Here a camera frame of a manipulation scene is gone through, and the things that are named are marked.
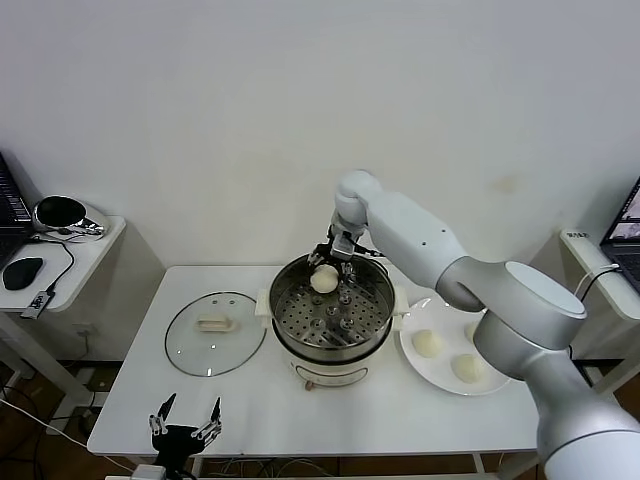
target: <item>glass pot lid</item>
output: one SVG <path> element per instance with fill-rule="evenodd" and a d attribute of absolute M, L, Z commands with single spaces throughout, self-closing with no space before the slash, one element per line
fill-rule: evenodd
<path fill-rule="evenodd" d="M 178 370 L 198 377 L 235 370 L 256 353 L 266 334 L 255 308 L 255 300 L 236 292 L 191 302 L 167 329 L 167 357 Z"/>

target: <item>cable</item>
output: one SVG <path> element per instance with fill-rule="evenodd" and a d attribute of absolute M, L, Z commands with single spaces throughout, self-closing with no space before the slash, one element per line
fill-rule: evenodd
<path fill-rule="evenodd" d="M 36 416 L 40 417 L 40 413 L 38 412 L 38 407 L 37 407 L 36 403 L 34 402 L 34 400 L 29 395 L 24 393 L 22 390 L 19 390 L 17 388 L 5 385 L 4 382 L 2 382 L 2 380 L 0 380 L 0 386 L 2 387 L 2 393 L 4 393 L 4 398 L 6 398 L 6 399 L 9 398 L 9 395 L 7 394 L 7 389 L 13 390 L 16 393 L 19 393 L 24 398 L 26 398 L 29 401 L 29 403 L 31 403 L 31 406 L 33 407 L 33 411 L 35 412 Z M 22 440 L 20 440 L 16 445 L 13 446 L 13 448 L 11 448 L 11 450 L 9 450 L 9 452 L 7 454 L 5 454 L 2 458 L 0 458 L 0 463 L 5 462 L 5 461 L 31 463 L 32 466 L 33 466 L 33 480 L 38 480 L 38 478 L 40 478 L 40 480 L 44 480 L 45 479 L 44 469 L 42 468 L 42 465 L 40 464 L 40 462 L 37 461 L 36 458 L 33 458 L 33 459 L 29 460 L 29 459 L 26 459 L 26 458 L 10 457 L 10 455 L 13 452 L 18 450 L 22 445 L 24 445 L 26 443 L 26 441 L 28 439 L 31 438 L 33 433 L 35 433 L 35 430 L 32 430 L 31 432 L 29 432 L 28 435 L 26 435 Z"/>
<path fill-rule="evenodd" d="M 227 473 L 229 471 L 229 469 L 231 468 L 231 465 L 239 463 L 240 464 L 240 476 L 244 477 L 244 465 L 246 463 L 255 463 L 258 466 L 260 466 L 260 468 L 265 468 L 265 464 L 264 462 L 260 461 L 260 460 L 253 460 L 250 458 L 231 458 L 229 460 L 222 460 L 222 461 L 218 461 L 218 462 L 212 462 L 212 461 L 207 461 L 207 463 L 213 463 L 213 464 L 224 464 L 224 466 L 222 467 L 220 472 L 207 472 L 204 475 L 214 475 L 214 476 L 220 476 L 220 477 L 237 477 L 238 475 L 235 473 Z"/>
<path fill-rule="evenodd" d="M 16 458 L 16 457 L 7 457 L 4 459 L 4 461 L 18 462 L 18 463 L 33 463 L 33 460 L 29 460 L 28 458 Z M 42 465 L 40 465 L 40 463 L 38 462 L 34 466 L 37 467 L 37 472 L 38 472 L 38 476 L 36 476 L 34 473 L 34 476 L 33 476 L 34 480 L 38 480 L 38 477 L 44 480 L 45 476 L 44 476 L 44 470 L 42 469 Z"/>
<path fill-rule="evenodd" d="M 584 292 L 583 292 L 582 296 L 580 297 L 580 301 L 583 302 L 584 299 L 587 298 L 587 294 L 589 293 L 589 290 L 591 290 L 591 287 L 593 286 L 594 283 L 596 283 L 596 280 L 598 278 L 600 278 L 602 275 L 606 275 L 607 273 L 619 272 L 619 271 L 620 271 L 620 267 L 616 267 L 616 268 L 612 268 L 611 270 L 605 270 L 604 272 L 600 272 L 598 275 L 593 277 L 591 279 L 591 282 L 589 282 L 589 285 L 587 285 L 587 288 L 584 289 Z"/>
<path fill-rule="evenodd" d="M 89 404 L 89 406 L 87 407 L 87 410 L 90 410 L 91 407 L 93 407 L 94 403 L 96 401 L 96 392 L 93 392 L 93 396 L 91 397 L 91 403 Z M 80 418 L 84 418 L 83 415 L 69 415 L 67 417 L 49 417 L 49 420 L 47 421 L 47 423 L 50 423 L 53 420 L 68 420 L 70 418 L 75 418 L 75 417 L 80 417 Z M 80 426 L 82 425 L 82 423 L 78 423 L 78 429 L 81 430 L 81 433 L 84 434 L 84 431 L 82 431 L 82 429 L 80 428 Z M 42 436 L 44 434 L 45 430 L 43 430 L 42 428 L 40 429 L 40 432 L 38 433 L 38 438 L 36 439 L 36 444 L 33 447 L 33 462 L 38 462 L 38 449 L 40 448 L 40 441 L 42 440 Z M 84 437 L 88 440 L 89 436 L 84 434 Z"/>
<path fill-rule="evenodd" d="M 382 252 L 378 252 L 377 250 L 371 250 L 370 248 L 366 248 L 363 247 L 362 245 L 358 245 L 353 238 L 351 238 L 351 235 L 345 235 L 344 236 L 351 245 L 354 246 L 354 251 L 356 253 L 366 253 L 367 255 L 370 255 L 372 257 L 384 257 L 384 254 Z"/>
<path fill-rule="evenodd" d="M 504 459 L 504 452 L 500 455 L 500 459 L 498 460 L 498 471 L 500 471 L 500 465 L 502 465 L 502 460 Z"/>
<path fill-rule="evenodd" d="M 51 425 L 49 425 L 49 424 L 47 424 L 47 423 L 43 422 L 43 421 L 42 421 L 42 420 L 40 420 L 39 418 L 34 417 L 33 415 L 31 415 L 31 414 L 30 414 L 29 412 L 27 412 L 26 410 L 23 410 L 23 409 L 22 409 L 22 408 L 20 408 L 20 407 L 16 407 L 13 403 L 7 402 L 6 400 L 4 400 L 4 399 L 2 399 L 2 398 L 0 398 L 0 403 L 4 403 L 5 405 L 10 406 L 10 407 L 11 407 L 11 408 L 13 408 L 14 410 L 17 410 L 17 411 L 19 411 L 19 412 L 22 412 L 24 415 L 26 415 L 27 417 L 31 418 L 32 420 L 35 420 L 36 422 L 38 422 L 39 424 L 41 424 L 43 427 L 50 428 L 51 430 L 54 430 L 54 431 L 58 432 L 60 435 L 62 435 L 63 437 L 65 437 L 65 438 L 66 438 L 67 440 L 69 440 L 70 442 L 75 443 L 76 445 L 81 446 L 82 448 L 84 448 L 85 450 L 87 450 L 87 452 L 89 452 L 89 449 L 87 448 L 87 446 L 86 446 L 84 443 L 79 442 L 78 440 L 76 440 L 76 439 L 74 439 L 74 438 L 71 438 L 69 435 L 67 435 L 66 433 L 64 433 L 62 430 L 58 430 L 56 427 L 52 427 Z M 112 458 L 109 458 L 109 457 L 102 457 L 102 458 L 105 458 L 105 459 L 109 460 L 111 463 L 113 463 L 114 465 L 119 466 L 120 468 L 124 468 L 127 472 L 131 472 L 131 473 L 133 473 L 133 470 L 132 470 L 132 469 L 130 469 L 129 467 L 125 467 L 124 465 L 122 465 L 122 464 L 120 464 L 120 463 L 116 462 L 116 461 L 115 461 L 115 460 L 113 460 Z"/>
<path fill-rule="evenodd" d="M 271 460 L 269 460 L 267 463 L 264 464 L 264 466 L 260 469 L 260 471 L 258 472 L 258 474 L 256 475 L 256 478 L 259 478 L 260 475 L 262 475 L 264 473 L 264 471 L 267 469 L 267 467 L 269 467 L 273 462 L 275 462 L 276 459 L 272 458 Z"/>
<path fill-rule="evenodd" d="M 14 388 L 14 387 L 9 387 L 7 385 L 5 385 L 4 383 L 2 384 L 2 390 L 5 392 L 5 398 L 9 398 L 8 395 L 6 394 L 6 389 L 9 390 L 13 390 L 16 393 L 19 393 L 20 395 L 22 395 L 24 398 L 26 398 L 27 400 L 29 400 L 29 402 L 31 403 L 31 405 L 33 406 L 33 411 L 35 412 L 36 416 L 40 416 L 40 413 L 38 412 L 38 407 L 36 406 L 36 403 L 33 401 L 33 399 L 27 395 L 26 393 L 24 393 L 23 391 Z M 33 430 L 31 430 L 27 435 L 25 435 L 22 440 L 20 440 L 18 443 L 16 443 L 13 447 L 11 447 L 9 449 L 8 452 L 6 452 L 4 455 L 2 455 L 2 457 L 0 457 L 0 463 L 2 463 L 3 461 L 5 461 L 5 459 L 10 458 L 11 455 L 13 454 L 13 452 L 17 451 L 20 449 L 20 447 L 22 447 L 30 438 L 31 436 L 36 432 L 37 427 Z"/>
<path fill-rule="evenodd" d="M 89 335 L 83 335 L 84 338 L 84 353 L 82 355 L 80 355 L 78 358 L 76 358 L 75 360 L 72 360 L 71 363 L 68 363 L 67 365 L 62 365 L 64 368 L 70 368 L 73 367 L 76 363 L 78 363 L 80 360 L 82 360 L 83 358 L 85 358 L 87 355 L 89 355 Z"/>
<path fill-rule="evenodd" d="M 191 472 L 187 472 L 186 470 L 184 470 L 184 469 L 182 469 L 182 468 L 179 468 L 179 469 L 177 470 L 177 473 L 179 473 L 179 474 L 180 474 L 180 475 L 182 475 L 183 477 L 189 477 L 191 480 L 198 480 L 198 479 L 193 475 L 193 473 L 191 473 Z"/>
<path fill-rule="evenodd" d="M 53 243 L 56 245 L 60 245 L 62 248 L 64 248 L 64 251 L 67 252 L 67 255 L 69 255 L 69 258 L 71 259 L 71 262 L 69 263 L 69 265 L 67 265 L 67 267 L 62 271 L 62 273 L 60 275 L 58 275 L 56 277 L 56 279 L 51 282 L 51 285 L 49 285 L 46 289 L 47 293 L 52 293 L 55 288 L 56 285 L 58 283 L 58 281 L 69 271 L 71 270 L 71 267 L 73 267 L 73 265 L 76 263 L 76 257 L 73 255 L 73 253 L 71 253 L 71 250 L 69 250 L 69 248 L 67 247 L 67 242 L 73 240 L 74 238 L 78 238 L 81 237 L 82 235 L 75 235 L 73 237 L 69 237 L 68 239 L 66 239 L 64 242 L 60 241 L 60 240 L 44 240 L 43 238 L 37 236 L 37 237 L 33 237 L 30 238 L 27 243 Z"/>
<path fill-rule="evenodd" d="M 617 263 L 611 263 L 609 265 L 602 265 L 600 267 L 596 267 L 593 268 L 591 270 L 589 270 L 587 273 L 584 274 L 584 276 L 580 279 L 580 281 L 578 282 L 578 286 L 576 287 L 575 291 L 573 292 L 574 295 L 578 295 L 578 292 L 580 291 L 580 287 L 582 287 L 582 284 L 591 276 L 593 275 L 595 272 L 597 272 L 598 270 L 603 270 L 603 269 L 607 269 L 607 268 L 620 268 L 620 265 L 618 265 Z"/>
<path fill-rule="evenodd" d="M 308 465 L 308 466 L 313 467 L 316 470 L 318 470 L 325 477 L 333 477 L 333 475 L 331 475 L 329 472 L 327 472 L 324 468 L 322 468 L 320 465 L 316 465 L 311 460 L 308 460 L 306 458 L 294 458 L 293 460 L 288 461 L 282 467 L 280 467 L 280 470 L 278 470 L 278 473 L 275 475 L 274 478 L 280 478 L 280 475 L 282 474 L 284 469 L 287 468 L 289 465 L 292 465 L 294 463 L 302 463 L 304 465 Z"/>

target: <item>white wall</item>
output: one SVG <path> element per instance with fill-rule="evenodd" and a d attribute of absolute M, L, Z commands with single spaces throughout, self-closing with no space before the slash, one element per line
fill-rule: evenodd
<path fill-rule="evenodd" d="M 474 254 L 530 260 L 560 226 L 603 229 L 639 174 L 639 17 L 635 0 L 5 2 L 0 145 L 165 266 L 308 251 L 356 167 Z"/>

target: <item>white table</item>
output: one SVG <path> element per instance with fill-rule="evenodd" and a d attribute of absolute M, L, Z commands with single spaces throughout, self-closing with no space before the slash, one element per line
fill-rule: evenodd
<path fill-rule="evenodd" d="M 225 375 L 200 378 L 174 368 L 164 338 L 174 315 L 216 291 L 255 298 L 281 267 L 173 267 L 127 354 L 89 439 L 99 455 L 155 455 L 149 414 L 177 392 L 168 423 L 200 425 L 222 397 L 222 435 L 203 456 L 403 455 L 530 450 L 538 415 L 524 383 L 483 397 L 442 391 L 420 377 L 399 350 L 397 334 L 364 380 L 337 389 L 304 389 L 268 330 L 258 352 Z M 410 303 L 427 295 L 390 268 Z"/>
<path fill-rule="evenodd" d="M 47 310 L 60 312 L 71 305 L 124 230 L 124 218 L 116 216 L 107 218 L 111 225 L 104 237 L 94 242 L 68 245 L 75 257 L 75 263 L 58 281 L 55 297 L 47 306 Z M 68 416 L 76 406 L 88 406 L 93 399 L 93 393 L 83 385 L 83 381 L 88 381 L 90 372 L 81 372 L 78 379 L 74 378 L 6 312 L 22 312 L 35 295 L 45 290 L 71 260 L 62 246 L 40 243 L 25 245 L 11 261 L 26 257 L 41 257 L 44 259 L 44 265 L 34 282 L 23 290 L 9 291 L 0 282 L 0 312 L 2 312 L 0 313 L 0 330 L 4 333 L 3 337 L 7 345 L 17 354 L 17 356 L 12 354 L 6 347 L 0 345 L 0 360 L 9 362 L 9 366 L 18 371 L 25 368 L 24 362 L 21 362 L 22 365 L 17 363 L 18 356 L 33 365 L 36 370 L 65 392 L 65 399 L 55 416 Z M 96 393 L 94 405 L 102 405 L 105 398 L 106 393 Z M 65 422 L 66 420 L 61 420 L 55 426 L 64 427 Z"/>
<path fill-rule="evenodd" d="M 200 480 L 216 480 L 219 477 L 200 478 Z M 327 477 L 305 477 L 305 480 L 326 480 Z M 452 475 L 397 475 L 393 477 L 340 477 L 341 480 L 496 480 L 498 477 L 491 473 L 474 474 L 469 476 L 466 474 Z M 104 480 L 131 480 L 131 477 L 114 477 L 109 475 Z M 242 480 L 258 480 L 253 478 L 243 478 Z"/>

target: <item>pot handle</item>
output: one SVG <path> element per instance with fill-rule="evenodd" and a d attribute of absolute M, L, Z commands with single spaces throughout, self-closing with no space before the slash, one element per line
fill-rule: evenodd
<path fill-rule="evenodd" d="M 271 309 L 269 308 L 269 290 L 258 290 L 258 296 L 256 299 L 256 312 L 257 319 L 262 323 L 262 328 L 271 328 Z"/>
<path fill-rule="evenodd" d="M 402 330 L 402 317 L 409 312 L 409 301 L 407 300 L 407 291 L 404 287 L 394 285 L 396 303 L 393 307 L 393 330 Z"/>

